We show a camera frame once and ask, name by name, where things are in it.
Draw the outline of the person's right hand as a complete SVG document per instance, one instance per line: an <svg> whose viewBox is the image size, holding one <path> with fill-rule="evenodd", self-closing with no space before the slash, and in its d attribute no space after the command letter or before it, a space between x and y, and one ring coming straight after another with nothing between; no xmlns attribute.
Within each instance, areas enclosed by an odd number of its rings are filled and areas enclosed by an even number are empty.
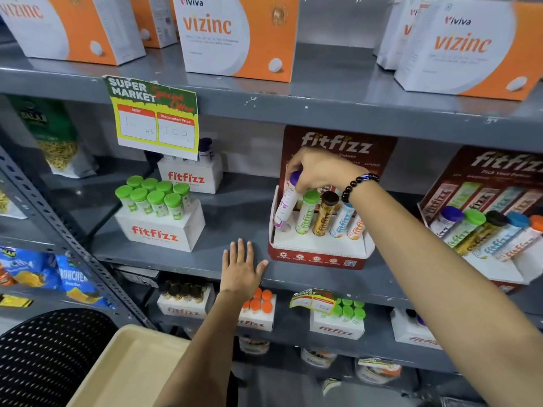
<svg viewBox="0 0 543 407"><path fill-rule="evenodd" d="M366 175L369 171L353 164L321 147L304 146L287 164L286 179L295 171L301 171L295 189L299 194L312 188L323 188L333 185L344 190L356 177Z"/></svg>

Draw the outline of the purple cap white tube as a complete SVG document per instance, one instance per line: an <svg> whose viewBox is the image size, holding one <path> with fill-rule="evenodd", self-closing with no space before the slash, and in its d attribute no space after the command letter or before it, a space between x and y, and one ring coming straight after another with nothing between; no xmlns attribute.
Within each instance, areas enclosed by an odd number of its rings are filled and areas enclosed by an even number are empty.
<svg viewBox="0 0 543 407"><path fill-rule="evenodd" d="M460 209L446 205L432 219L430 230L438 237L442 238L456 223L463 221L464 213Z"/></svg>
<svg viewBox="0 0 543 407"><path fill-rule="evenodd" d="M295 186L300 178L301 170L292 172L286 182L283 196L274 216L274 225L276 228L288 227L287 220L291 216L301 195L296 191Z"/></svg>

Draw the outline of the person's left forearm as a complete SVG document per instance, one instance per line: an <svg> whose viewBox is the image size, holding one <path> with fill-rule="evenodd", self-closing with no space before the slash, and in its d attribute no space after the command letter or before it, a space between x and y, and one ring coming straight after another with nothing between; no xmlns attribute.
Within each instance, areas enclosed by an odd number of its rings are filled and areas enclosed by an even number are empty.
<svg viewBox="0 0 543 407"><path fill-rule="evenodd" d="M234 334L253 292L224 290L167 379L153 407L238 407L231 371Z"/></svg>

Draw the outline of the green cap tablet tube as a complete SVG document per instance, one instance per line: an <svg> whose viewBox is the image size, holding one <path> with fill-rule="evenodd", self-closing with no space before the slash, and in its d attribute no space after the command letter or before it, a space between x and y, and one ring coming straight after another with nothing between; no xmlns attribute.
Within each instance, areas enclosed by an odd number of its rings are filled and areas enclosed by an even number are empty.
<svg viewBox="0 0 543 407"><path fill-rule="evenodd" d="M486 222L486 215L475 209L465 209L464 218L444 235L443 241L450 247L458 246L469 234Z"/></svg>
<svg viewBox="0 0 543 407"><path fill-rule="evenodd" d="M308 190L303 198L295 231L298 234L307 234L311 226L316 206L320 203L320 193L316 189Z"/></svg>

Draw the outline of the cluster of brown cap tubes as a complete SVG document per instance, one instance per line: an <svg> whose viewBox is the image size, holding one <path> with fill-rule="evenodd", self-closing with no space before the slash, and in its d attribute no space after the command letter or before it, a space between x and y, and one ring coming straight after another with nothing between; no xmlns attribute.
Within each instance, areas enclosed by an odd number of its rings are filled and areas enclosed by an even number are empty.
<svg viewBox="0 0 543 407"><path fill-rule="evenodd" d="M200 304L204 301L205 286L196 282L167 280L159 287L159 292L160 296L166 300Z"/></svg>

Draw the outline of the white tube holder box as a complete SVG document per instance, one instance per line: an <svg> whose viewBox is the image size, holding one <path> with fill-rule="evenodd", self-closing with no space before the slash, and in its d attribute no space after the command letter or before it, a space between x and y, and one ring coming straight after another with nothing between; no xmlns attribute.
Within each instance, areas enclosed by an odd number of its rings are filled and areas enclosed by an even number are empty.
<svg viewBox="0 0 543 407"><path fill-rule="evenodd" d="M165 315L171 316L184 316L191 317L193 319L203 320L209 314L211 307L215 299L214 286L211 283L204 284L205 296L204 301L200 304L193 302L166 300L159 294L159 298L156 301L160 311Z"/></svg>
<svg viewBox="0 0 543 407"><path fill-rule="evenodd" d="M206 194L215 194L223 178L223 163L219 156L202 162L165 155L158 162L158 169L162 180L185 183L191 191Z"/></svg>
<svg viewBox="0 0 543 407"><path fill-rule="evenodd" d="M254 315L254 314L241 314L238 317L238 326L245 328L253 328L257 330L271 332L274 326L275 320L275 310L276 310L276 298L277 295L274 294L273 299L274 310L270 315Z"/></svg>
<svg viewBox="0 0 543 407"><path fill-rule="evenodd" d="M394 308L390 313L390 320L397 342L442 350L434 335L414 310Z"/></svg>
<svg viewBox="0 0 543 407"><path fill-rule="evenodd" d="M343 321L314 310L311 310L309 330L313 333L349 340L359 340L366 332L364 320L358 322Z"/></svg>
<svg viewBox="0 0 543 407"><path fill-rule="evenodd" d="M194 198L188 212L180 220L171 216L130 213L122 207L114 215L123 234L130 241L176 251L191 252L205 228L201 202Z"/></svg>

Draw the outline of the small bent price sign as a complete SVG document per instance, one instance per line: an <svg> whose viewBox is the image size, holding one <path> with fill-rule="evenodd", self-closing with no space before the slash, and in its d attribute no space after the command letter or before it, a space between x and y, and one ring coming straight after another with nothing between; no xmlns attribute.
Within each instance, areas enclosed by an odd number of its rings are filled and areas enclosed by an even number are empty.
<svg viewBox="0 0 543 407"><path fill-rule="evenodd" d="M289 302L289 308L303 307L318 313L330 315L339 296L329 290L308 288L295 293Z"/></svg>

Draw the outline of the blue cap tablet tube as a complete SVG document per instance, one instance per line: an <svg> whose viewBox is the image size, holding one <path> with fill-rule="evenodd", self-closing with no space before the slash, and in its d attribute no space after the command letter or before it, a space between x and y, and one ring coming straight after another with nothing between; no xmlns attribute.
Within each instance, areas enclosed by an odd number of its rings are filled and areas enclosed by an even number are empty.
<svg viewBox="0 0 543 407"><path fill-rule="evenodd" d="M329 233L334 238L340 238L345 233L350 219L355 211L353 205L348 202L344 202L341 209L336 215L335 221L332 227L329 229Z"/></svg>
<svg viewBox="0 0 543 407"><path fill-rule="evenodd" d="M506 225L472 251L475 257L479 259L489 258L530 224L528 216L519 212L509 212L505 215L505 218Z"/></svg>

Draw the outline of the orange tablet tube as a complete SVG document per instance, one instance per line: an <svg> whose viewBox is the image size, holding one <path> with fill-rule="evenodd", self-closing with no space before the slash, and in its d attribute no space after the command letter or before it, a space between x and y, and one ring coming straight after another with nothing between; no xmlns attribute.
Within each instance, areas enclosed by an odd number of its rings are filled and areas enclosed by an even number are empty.
<svg viewBox="0 0 543 407"><path fill-rule="evenodd" d="M500 261L507 261L513 256L531 246L534 242L543 236L543 216L532 215L529 217L529 224L523 228L517 235L507 241L492 256Z"/></svg>
<svg viewBox="0 0 543 407"><path fill-rule="evenodd" d="M357 214L346 232L350 240L358 240L363 238L363 232L365 230L365 224L362 218Z"/></svg>

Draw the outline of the clear plastic jar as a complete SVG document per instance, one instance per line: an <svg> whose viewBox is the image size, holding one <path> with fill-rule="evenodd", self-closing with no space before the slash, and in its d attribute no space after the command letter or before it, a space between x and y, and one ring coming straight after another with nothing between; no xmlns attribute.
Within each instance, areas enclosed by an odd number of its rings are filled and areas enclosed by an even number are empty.
<svg viewBox="0 0 543 407"><path fill-rule="evenodd" d="M270 342L260 338L240 336L238 338L240 350L248 355L262 356L269 351Z"/></svg>
<svg viewBox="0 0 543 407"><path fill-rule="evenodd" d="M302 348L300 351L301 360L317 369L329 369L337 357L336 353L329 353L323 350Z"/></svg>
<svg viewBox="0 0 543 407"><path fill-rule="evenodd" d="M356 377L362 382L385 385L401 376L402 366L380 358L358 358L354 361Z"/></svg>

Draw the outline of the blue chips bag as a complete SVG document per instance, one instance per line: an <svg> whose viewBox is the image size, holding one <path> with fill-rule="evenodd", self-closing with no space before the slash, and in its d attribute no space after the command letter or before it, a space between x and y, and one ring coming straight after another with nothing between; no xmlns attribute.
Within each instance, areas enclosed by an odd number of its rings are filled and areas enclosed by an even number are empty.
<svg viewBox="0 0 543 407"><path fill-rule="evenodd" d="M0 264L14 280L28 287L55 290L62 287L52 253L0 246Z"/></svg>
<svg viewBox="0 0 543 407"><path fill-rule="evenodd" d="M114 306L65 255L55 255L58 274L68 298L82 304L114 309Z"/></svg>

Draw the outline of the beige plastic tray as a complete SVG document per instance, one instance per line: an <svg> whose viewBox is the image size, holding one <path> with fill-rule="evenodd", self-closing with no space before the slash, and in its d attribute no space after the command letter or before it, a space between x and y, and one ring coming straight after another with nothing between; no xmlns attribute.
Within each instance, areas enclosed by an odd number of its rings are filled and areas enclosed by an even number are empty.
<svg viewBox="0 0 543 407"><path fill-rule="evenodd" d="M66 407L152 407L189 344L140 326L120 328Z"/></svg>

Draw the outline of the green yellow price sign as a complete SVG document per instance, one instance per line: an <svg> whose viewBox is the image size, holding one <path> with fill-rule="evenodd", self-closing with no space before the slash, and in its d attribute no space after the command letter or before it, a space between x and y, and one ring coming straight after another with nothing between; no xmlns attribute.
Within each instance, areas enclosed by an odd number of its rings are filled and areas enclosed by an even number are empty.
<svg viewBox="0 0 543 407"><path fill-rule="evenodd" d="M195 92L129 77L104 75L119 145L198 160Z"/></svg>

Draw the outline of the black perforated chair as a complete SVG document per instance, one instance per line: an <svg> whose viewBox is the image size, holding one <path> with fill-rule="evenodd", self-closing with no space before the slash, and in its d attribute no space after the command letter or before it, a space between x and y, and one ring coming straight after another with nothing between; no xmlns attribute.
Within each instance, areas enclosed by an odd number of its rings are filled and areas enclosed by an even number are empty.
<svg viewBox="0 0 543 407"><path fill-rule="evenodd" d="M0 335L0 407L67 407L118 331L98 310L60 309Z"/></svg>

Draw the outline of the clear snack packet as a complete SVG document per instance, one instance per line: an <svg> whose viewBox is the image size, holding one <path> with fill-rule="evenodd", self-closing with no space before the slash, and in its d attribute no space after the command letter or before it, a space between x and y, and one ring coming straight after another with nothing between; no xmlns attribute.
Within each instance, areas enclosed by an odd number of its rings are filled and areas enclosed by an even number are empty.
<svg viewBox="0 0 543 407"><path fill-rule="evenodd" d="M0 217L26 219L27 216L0 190Z"/></svg>

